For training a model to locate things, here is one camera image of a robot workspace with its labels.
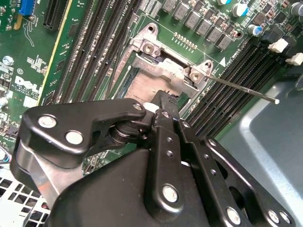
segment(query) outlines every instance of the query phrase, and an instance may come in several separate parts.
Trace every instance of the metal socket lever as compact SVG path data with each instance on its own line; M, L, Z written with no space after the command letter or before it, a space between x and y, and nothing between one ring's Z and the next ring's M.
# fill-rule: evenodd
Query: metal socket lever
M253 96L260 97L260 98L262 98L262 99L264 99L264 100L266 100L266 101L269 101L269 102L271 102L271 103L274 103L274 104L276 104L276 105L280 103L280 100L279 100L279 99L276 99L276 98L267 96L267 95L265 95L265 94L262 94L262 93L260 93L260 92L251 90L251 89L249 89L249 88L242 87L242 86L240 86L240 85L231 83L231 82L229 82L229 81L226 81L226 80L224 80L224 79L220 79L220 78L217 78L217 77L214 77L214 76L211 76L211 75L205 75L205 76L206 76L207 78L209 78L209 79L213 79L213 80L215 80L215 81L217 81L217 82L219 82L219 83L225 84L225 85L230 86L230 87L234 87L235 89L238 89L238 90L240 90L240 91L244 91L244 92L246 92L246 93L248 93L248 94L251 94L251 95L253 95Z

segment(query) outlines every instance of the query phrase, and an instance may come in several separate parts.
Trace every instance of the gray component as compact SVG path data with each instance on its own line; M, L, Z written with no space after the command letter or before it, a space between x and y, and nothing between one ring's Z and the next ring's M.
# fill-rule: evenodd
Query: gray component
M196 12L191 12L185 25L191 29L194 29L197 23L199 22L200 18L201 16L199 14L197 14Z
M204 20L196 32L200 35L206 35L211 25L212 24L208 20Z
M174 18L177 20L182 20L187 14L188 10L189 6L185 5L184 3L179 4L174 13Z
M211 33L207 36L207 39L210 41L210 42L213 42L215 43L218 38L220 37L220 35L222 34L222 31L220 31L218 28L214 28Z
M303 227L303 93L290 81L267 95L280 104L259 100L219 142Z
M228 47L228 45L232 42L232 39L227 35L223 35L223 36L224 36L223 39L218 43L217 46L220 49L225 50Z
M162 9L165 12L170 13L174 9L176 2L177 0L165 0Z

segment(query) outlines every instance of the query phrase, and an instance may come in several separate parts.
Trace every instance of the green circuit board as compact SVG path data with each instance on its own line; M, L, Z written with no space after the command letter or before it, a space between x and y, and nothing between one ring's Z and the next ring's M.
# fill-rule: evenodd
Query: green circuit board
M214 64L212 75L216 77L220 77L234 62L238 54L245 50L247 43L252 38L252 35L248 33L249 25L261 26L262 34L275 26L283 33L283 36L292 39L296 44L302 45L303 43L302 24L298 17L289 13L291 3L286 0L247 0L245 3L247 3L249 11L243 17L235 17L232 14L233 6L240 3L237 0L232 0L228 5L219 5L214 0L172 1L175 7L170 12L163 10L163 5L167 1L138 1L140 3L138 10L131 17L132 23L128 24L127 38L123 42L124 48L116 59L123 55L131 39L150 23L156 24L159 30L157 40L186 59L190 65L198 65L204 60L211 60ZM98 81L95 69L91 70L87 65L79 64L79 69L83 70L84 73L71 86L69 81L73 80L75 73L72 70L68 71L68 67L72 63L77 66L76 60L71 56L75 53L83 28L89 27L89 21L92 21L98 15L99 1L61 1L65 4L62 8L62 18L59 24L57 23L57 29L53 27L50 29L50 25L45 20L45 17L50 14L48 10L50 2L36 1L33 5L32 14L27 16L18 14L22 0L21 2L6 2L6 13L0 15L1 21L5 18L7 22L0 24L0 59L5 56L10 56L13 59L12 65L0 62L0 79L9 83L8 86L4 87L5 94L3 97L7 98L8 103L1 109L0 143L10 151L14 148L20 119L26 109L36 105L63 103L63 94L71 87L73 90L70 97L65 99L65 102L73 102L77 99L83 84L87 84L87 86L83 90L83 95L77 101L92 101L89 96ZM115 5L117 4L114 0L106 2L103 29L106 29L106 23L110 23L110 18L114 14ZM126 6L128 4L132 4L132 1L125 2ZM181 4L186 6L187 13L182 18L177 18L176 13ZM189 16L194 12L199 19L192 28L189 28L187 22ZM204 20L207 20L210 24L207 35L201 35L197 32ZM212 40L210 36L210 32L214 30L218 31L218 36L225 36L230 42L226 46L219 47L223 44L217 40ZM95 30L90 32L91 34L84 34L82 38L89 40L89 36L93 35ZM131 78L135 77L134 71L129 70L135 54L133 52L129 56L121 74L112 85L110 98L123 98L127 93L132 83ZM108 71L113 70L113 65L110 66ZM62 77L65 72L66 78L63 81ZM105 98L111 76L110 73L106 73L93 100ZM272 84L279 76L275 75L268 84ZM212 85L213 81L209 81L208 85L199 91L198 97L183 110L182 117L187 118L192 113L205 93L212 89ZM61 87L61 93L57 98L54 98L59 87ZM182 93L179 96L178 105L180 109L187 102L188 96ZM113 157L119 157L122 154L121 151L107 152L106 155L102 156L102 163L106 164L114 160Z

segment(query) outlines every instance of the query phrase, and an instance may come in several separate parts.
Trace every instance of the pcie slot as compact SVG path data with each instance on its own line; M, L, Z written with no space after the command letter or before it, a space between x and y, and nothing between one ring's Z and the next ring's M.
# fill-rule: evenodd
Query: pcie slot
M249 61L241 65L241 67L237 68L237 72L234 73L234 80L233 82L239 85L242 85L242 82L249 73L254 69L254 67L259 63L262 58L263 54L260 54L259 52L255 52L252 56L249 57ZM199 120L195 122L195 127L194 129L199 133L199 129L201 129L204 125L200 125L201 123L204 122L204 124L207 124L206 119L209 117L209 114L214 115L220 106L224 104L224 102L227 101L228 95L232 95L231 91L235 91L234 88L229 87L229 86L224 86L221 89L220 95L216 96L213 101L208 103L208 105L204 108L205 110L208 109L207 112L204 112L204 114L200 117Z
M253 72L250 77L242 84L244 87L248 87L254 90L259 90L263 87L264 83L266 83L272 77L272 71L275 69L273 67L274 61L263 61L261 65L258 66L257 71ZM200 138L203 138L206 135L210 135L213 129L217 130L218 124L220 122L228 123L231 117L226 117L226 115L234 116L238 113L239 106L242 106L243 100L242 97L251 97L253 96L243 93L239 90L232 89L225 103L222 104L221 110L218 111L216 115L213 115L208 119L208 123L199 129L197 132Z
M130 19L132 17L132 14L134 12L136 12L141 4L142 0L135 0L131 3L131 6L128 7L127 12L125 13L125 19L123 22L121 22L121 26L119 27L119 39L116 39L115 42L112 44L113 49L111 51L108 51L107 54L105 55L105 60L104 62L106 62L106 64L102 65L102 68L98 70L97 74L96 74L96 78L97 78L97 82L96 85L94 87L94 89L91 91L88 100L89 101L93 101L96 98L96 95L99 91L99 89L101 88L102 82L105 78L106 72L108 71L112 61L114 60L114 57L116 56L118 50L120 49L121 45L123 45L123 41L125 39L126 36L126 32L128 31L127 26L130 23Z
M85 77L83 78L83 81L80 85L79 90L77 91L77 95L75 98L75 102L79 102L84 97L85 91L87 90L90 81L94 75L94 72L96 68L98 67L98 64L100 64L101 58L103 58L102 54L105 48L107 47L110 39L113 36L113 33L115 30L121 28L121 24L118 24L121 17L123 17L123 10L126 6L127 0L119 1L115 4L113 13L111 14L109 20L109 23L105 27L105 32L101 34L100 42L98 42L96 46L96 51L93 54L93 58L89 61L87 65L87 72L85 72Z
M103 30L103 26L105 25L104 17L106 14L106 11L109 6L109 0L107 1L99 1L98 6L96 9L96 15L93 18L93 21L90 23L89 28L91 32L86 34L87 41L85 42L85 46L81 50L81 53L77 55L77 61L74 63L74 67L72 68L72 71L70 72L71 78L68 83L68 87L66 89L66 92L62 96L62 103L68 103L71 100L71 96L76 88L77 82L80 80L81 76L83 75L87 61L90 61L89 54L91 56L95 53L95 48L93 45L95 45L95 42L100 42L100 33L104 34L106 33Z
M272 76L278 70L279 70L279 68L272 67L272 68L270 68L270 72L263 73L262 77L261 76L259 77L259 79L261 79L261 81L258 82L256 84L256 86L253 87L253 89L257 90L257 91L260 90L272 78ZM240 93L242 93L242 94L240 94L239 97L238 97L238 94L237 94L238 102L237 102L236 107L234 108L234 110L231 113L229 113L232 110L232 108L235 106L235 104L230 106L229 109L225 113L225 115L228 114L229 117L224 117L225 116L224 115L218 121L216 121L215 124L213 124L213 126L211 127L210 130L208 130L208 129L203 130L203 134L199 135L200 139L205 137L206 135L216 136L230 122L231 118L236 116L242 110L242 108L253 98L253 96L251 96L249 94L245 94L243 92L240 92Z
M62 21L68 0L49 0L43 25L57 31Z
M224 80L232 81L234 77L234 73L238 70L238 66L241 66L247 59L243 56L252 55L256 51L256 47L249 45L237 56L237 58L233 61L233 63L222 73L221 78ZM206 96L201 100L200 104L196 107L196 109L191 113L191 115L187 118L188 122L193 125L204 113L205 105L210 105L208 102L209 97L213 97L214 95L218 95L220 90L222 90L225 86L219 83L215 83L212 86L212 89L206 94Z
M83 45L86 43L87 35L85 35L85 34L87 32L90 32L90 29L91 29L91 27L89 27L88 29L86 29L86 27L91 22L91 19L93 16L92 11L93 11L94 4L95 4L95 0L90 0L88 7L86 8L86 11L84 13L84 19L81 24L80 32L77 36L77 39L74 41L71 55L69 56L66 66L64 67L63 74L60 77L59 84L58 84L56 91L54 93L54 96L52 98L53 103L60 102L65 81L66 81L69 73L71 72L71 69L74 66L74 62L77 61L77 56L78 56L79 50L82 50Z

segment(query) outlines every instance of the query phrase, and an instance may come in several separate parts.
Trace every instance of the screw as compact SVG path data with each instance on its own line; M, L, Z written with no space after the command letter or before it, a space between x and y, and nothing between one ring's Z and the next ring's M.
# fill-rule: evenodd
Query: screw
M170 185L163 186L162 193L169 202L176 202L178 200L177 191Z
M275 212L273 212L272 210L268 211L268 215L275 223L278 224L280 222L278 215Z
M215 141L213 141L212 139L209 139L208 141L209 141L209 143L210 143L211 145L213 145L214 147L216 146Z
M183 122L183 125L187 128L190 128L190 125L187 122Z
M241 223L240 216L234 208L228 207L226 209L226 212L232 223L234 223L235 225L239 225Z
M142 110L142 107L141 107L139 104L137 104L137 103L134 103L134 104L133 104L133 107L134 107L136 110Z
M13 65L14 64L14 59L10 56L4 56L3 59L2 59L2 62L5 64L5 65Z
M163 111L163 112L162 112L162 115L163 115L164 117L166 117L166 118L169 118L169 113L166 112L166 111Z
M287 214L285 214L283 211L280 211L280 215L288 224L290 224L290 219L288 218Z
M65 138L69 143L75 145L81 144L83 142L83 136L78 131L69 131L65 135Z
M56 126L57 121L51 116L42 116L38 119L38 123L43 128L53 128Z

